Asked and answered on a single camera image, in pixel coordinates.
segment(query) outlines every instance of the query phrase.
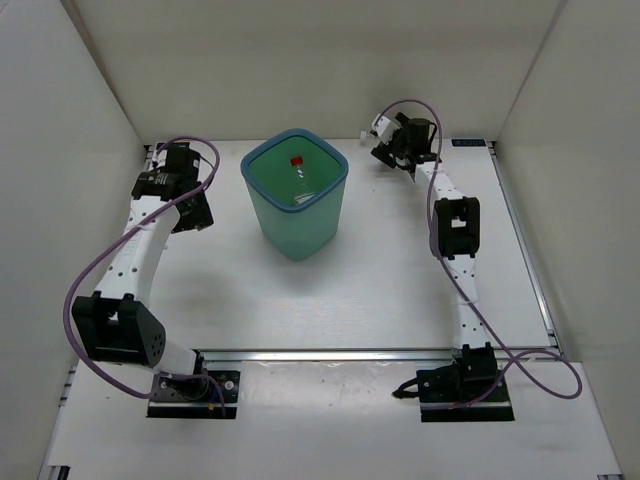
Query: teal container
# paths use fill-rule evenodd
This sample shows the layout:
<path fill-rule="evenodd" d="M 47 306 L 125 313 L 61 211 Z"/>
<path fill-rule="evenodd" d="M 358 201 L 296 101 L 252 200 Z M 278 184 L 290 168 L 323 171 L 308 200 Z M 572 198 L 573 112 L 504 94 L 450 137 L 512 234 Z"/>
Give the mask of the teal container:
<path fill-rule="evenodd" d="M 307 184 L 316 192 L 300 205 L 292 201 L 299 188 L 294 157 L 304 159 Z M 287 258 L 303 260 L 335 236 L 349 164 L 320 137 L 287 130 L 244 157 L 241 169 L 262 233 Z"/>

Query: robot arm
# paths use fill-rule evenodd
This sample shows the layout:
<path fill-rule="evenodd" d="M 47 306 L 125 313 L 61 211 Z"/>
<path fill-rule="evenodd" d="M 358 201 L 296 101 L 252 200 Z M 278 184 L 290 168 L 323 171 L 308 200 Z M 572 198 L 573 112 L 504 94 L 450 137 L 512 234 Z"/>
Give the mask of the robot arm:
<path fill-rule="evenodd" d="M 200 155 L 175 144 L 134 186 L 125 233 L 146 215 L 196 188 Z M 149 311 L 153 276 L 171 233 L 213 224 L 204 193 L 178 203 L 143 226 L 112 259 L 90 297 L 76 297 L 72 315 L 94 361 L 141 365 L 156 373 L 201 373 L 198 354 L 171 341 Z"/>
<path fill-rule="evenodd" d="M 434 172 L 440 168 L 431 143 L 436 126 L 426 119 L 409 119 L 402 113 L 397 122 L 378 117 L 371 134 L 380 140 L 371 154 L 391 168 L 406 170 L 426 192 Z M 432 212 L 429 246 L 433 256 L 442 259 L 455 281 L 469 297 L 478 303 L 475 285 L 475 256 L 480 247 L 480 203 L 466 197 L 438 170 L 431 191 Z M 469 302 L 457 291 L 455 304 L 453 363 L 441 367 L 441 378 L 450 379 L 442 387 L 448 398 L 468 400 L 486 390 L 499 374 L 489 335 L 470 308 Z"/>
<path fill-rule="evenodd" d="M 435 168 L 435 163 L 425 163 L 416 167 L 415 182 L 425 192 L 429 188 Z M 436 256 L 435 250 L 439 250 L 458 284 L 471 301 L 477 304 L 475 254 L 480 247 L 480 203 L 476 198 L 465 197 L 442 170 L 438 171 L 436 176 L 431 201 L 432 204 L 427 207 L 433 212 L 433 231 L 429 239 L 431 252 Z M 484 326 L 469 307 L 469 303 L 457 291 L 454 304 L 457 315 L 453 348 L 462 351 L 464 345 L 474 349 L 490 344 Z"/>

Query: purple cable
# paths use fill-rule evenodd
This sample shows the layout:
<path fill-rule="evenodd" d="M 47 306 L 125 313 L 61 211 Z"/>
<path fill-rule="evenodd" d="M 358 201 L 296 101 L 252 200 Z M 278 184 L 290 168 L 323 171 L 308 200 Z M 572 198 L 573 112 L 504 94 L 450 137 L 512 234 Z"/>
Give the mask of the purple cable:
<path fill-rule="evenodd" d="M 433 175 L 431 176 L 431 181 L 429 182 L 429 186 L 427 187 L 427 226 L 429 227 L 429 232 L 431 232 L 431 209 L 430 209 L 431 196 L 432 196 L 432 193 L 433 193 L 433 186 L 435 184 L 436 176 L 438 174 L 438 165 L 440 163 L 442 163 L 442 160 L 440 158 L 440 154 L 442 153 L 442 124 L 440 123 L 440 118 L 438 118 L 438 114 L 435 112 L 435 110 L 433 108 L 431 108 L 430 105 L 428 105 L 426 102 L 423 102 L 422 100 L 416 100 L 416 99 L 412 99 L 412 98 L 406 98 L 406 99 L 403 99 L 403 100 L 398 100 L 397 102 L 393 102 L 391 105 L 389 105 L 387 108 L 385 108 L 382 111 L 382 113 L 380 113 L 380 115 L 378 116 L 375 124 L 377 125 L 378 122 L 380 121 L 380 119 L 382 118 L 382 116 L 385 113 L 387 113 L 391 108 L 393 108 L 396 105 L 399 105 L 401 103 L 417 103 L 418 105 L 422 105 L 423 107 L 425 107 L 427 110 L 429 110 L 431 112 L 431 115 L 433 115 L 433 118 L 434 118 L 434 120 L 436 122 L 436 125 L 438 127 L 438 150 L 436 151 L 436 162 L 435 162 L 436 167 L 433 170 Z M 482 400 L 487 398 L 489 395 L 491 395 L 491 393 L 496 389 L 496 387 L 498 387 L 498 385 L 500 384 L 500 382 L 504 378 L 504 375 L 507 372 L 507 370 L 514 364 L 520 370 L 522 370 L 522 373 L 524 373 L 527 376 L 527 378 L 529 380 L 531 380 L 531 382 L 533 382 L 536 386 L 541 388 L 543 391 L 547 392 L 549 395 L 552 395 L 552 396 L 557 397 L 557 398 L 561 398 L 563 400 L 573 400 L 574 398 L 578 398 L 580 396 L 580 394 L 582 393 L 582 388 L 583 387 L 582 387 L 582 379 L 580 378 L 580 374 L 577 372 L 577 370 L 574 368 L 574 366 L 571 365 L 571 363 L 569 363 L 567 360 L 562 358 L 557 353 L 549 352 L 547 350 L 536 350 L 536 349 L 524 350 L 523 352 L 520 352 L 517 355 L 514 355 L 513 352 L 511 351 L 511 349 L 509 347 L 507 347 L 507 345 L 498 336 L 498 334 L 495 332 L 493 327 L 491 327 L 489 322 L 487 322 L 487 319 L 484 317 L 484 315 L 482 314 L 480 309 L 471 301 L 471 299 L 469 298 L 467 293 L 464 291 L 464 289 L 457 282 L 457 280 L 455 279 L 455 276 L 453 275 L 453 273 L 449 269 L 449 266 L 445 262 L 444 258 L 440 254 L 440 252 L 437 251 L 437 249 L 436 249 L 435 253 L 436 253 L 436 257 L 437 257 L 438 261 L 440 262 L 440 265 L 442 266 L 443 270 L 447 274 L 447 277 L 449 277 L 449 280 L 451 281 L 453 286 L 456 288 L 456 290 L 458 291 L 460 296 L 464 299 L 464 301 L 467 302 L 467 304 L 469 305 L 471 310 L 473 310 L 473 313 L 476 314 L 476 316 L 482 322 L 482 324 L 484 325 L 486 330 L 491 334 L 491 336 L 495 339 L 495 341 L 498 343 L 498 345 L 500 345 L 500 348 L 502 348 L 502 350 L 504 350 L 504 352 L 507 354 L 507 356 L 509 357 L 509 361 L 504 366 L 504 368 L 502 369 L 502 372 L 500 372 L 500 374 L 498 375 L 496 380 L 493 382 L 493 385 L 491 385 L 491 387 L 489 387 L 489 389 L 485 393 L 480 395 L 479 397 L 474 398 L 473 400 L 469 400 L 468 402 L 457 403 L 455 405 L 437 406 L 437 407 L 425 407 L 425 410 L 451 410 L 451 409 L 455 409 L 455 408 L 470 407 L 470 406 L 474 405 L 475 403 L 481 402 Z M 564 393 L 558 393 L 558 392 L 556 392 L 554 390 L 551 390 L 549 387 L 547 387 L 546 385 L 541 383 L 536 377 L 534 377 L 524 367 L 524 365 L 522 365 L 522 362 L 520 361 L 520 359 L 522 357 L 525 357 L 525 356 L 528 356 L 528 355 L 534 355 L 534 354 L 535 355 L 537 355 L 537 354 L 548 355 L 548 356 L 553 357 L 554 359 L 562 362 L 563 364 L 565 364 L 569 368 L 571 373 L 574 375 L 574 377 L 576 378 L 576 383 L 577 383 L 576 391 L 574 393 L 568 394 L 568 395 L 564 394 Z"/>
<path fill-rule="evenodd" d="M 83 280 L 87 277 L 87 275 L 89 275 L 89 273 L 91 273 L 91 271 L 93 271 L 94 268 L 96 268 L 100 263 L 102 263 L 109 255 L 115 252 L 120 246 L 128 242 L 136 233 L 138 233 L 142 229 L 143 226 L 150 223 L 153 219 L 162 215 L 164 212 L 169 210 L 171 207 L 177 205 L 178 203 L 183 202 L 184 200 L 187 200 L 193 197 L 194 195 L 197 195 L 200 192 L 204 192 L 205 190 L 207 190 L 207 188 L 209 188 L 209 186 L 213 182 L 213 179 L 216 176 L 216 172 L 220 167 L 220 153 L 218 152 L 218 149 L 213 145 L 213 143 L 209 142 L 208 140 L 198 138 L 198 137 L 192 137 L 188 135 L 175 137 L 175 138 L 172 138 L 171 140 L 168 140 L 162 146 L 160 146 L 160 148 L 156 150 L 156 153 L 162 152 L 169 145 L 179 140 L 191 140 L 194 142 L 201 142 L 207 145 L 213 151 L 216 157 L 214 164 L 211 164 L 211 162 L 202 158 L 203 161 L 205 161 L 206 163 L 209 164 L 209 166 L 211 166 L 211 173 L 209 173 L 209 175 L 204 180 L 204 182 L 202 182 L 202 184 L 200 184 L 198 187 L 194 188 L 190 192 L 185 193 L 184 195 L 179 196 L 174 200 L 171 200 L 170 202 L 166 203 L 165 205 L 157 209 L 155 212 L 146 216 L 142 221 L 140 221 L 140 223 L 132 227 L 131 230 L 129 230 L 124 235 L 122 235 L 122 237 L 120 237 L 112 245 L 107 247 L 107 249 L 104 252 L 98 255 L 89 265 L 87 265 L 87 267 L 84 270 L 82 270 L 82 272 L 80 272 L 80 275 L 78 275 L 78 277 L 73 281 L 73 283 L 71 284 L 71 287 L 69 287 L 67 296 L 64 299 L 64 307 L 62 310 L 62 325 L 64 326 L 64 333 L 67 335 L 67 339 L 71 344 L 71 348 L 73 348 L 73 350 L 76 352 L 76 354 L 78 355 L 78 358 L 80 358 L 80 360 L 82 360 L 84 364 L 87 367 L 89 367 L 96 375 L 98 375 L 100 378 L 102 378 L 104 381 L 106 381 L 110 385 L 116 387 L 117 389 L 123 391 L 124 393 L 131 395 L 132 397 L 141 398 L 141 399 L 151 398 L 151 396 L 153 395 L 153 390 L 151 390 L 148 393 L 143 393 L 143 392 L 134 390 L 133 388 L 128 387 L 127 385 L 113 378 L 107 372 L 105 372 L 100 367 L 98 367 L 98 365 L 96 365 L 96 363 L 89 358 L 87 353 L 82 348 L 82 345 L 80 345 L 80 342 L 78 342 L 75 335 L 73 334 L 73 329 L 71 327 L 71 303 L 73 301 L 76 291 L 78 290 L 78 287 L 83 282 Z M 216 389 L 216 391 L 218 392 L 218 396 L 221 399 L 220 405 L 222 407 L 222 412 L 224 415 L 224 397 L 222 396 L 222 390 L 220 389 L 218 382 L 216 382 L 211 376 L 209 375 L 170 375 L 170 376 L 172 378 L 180 379 L 180 380 L 188 380 L 191 378 L 194 378 L 194 379 L 205 378 L 206 380 L 211 382 L 214 388 Z"/>

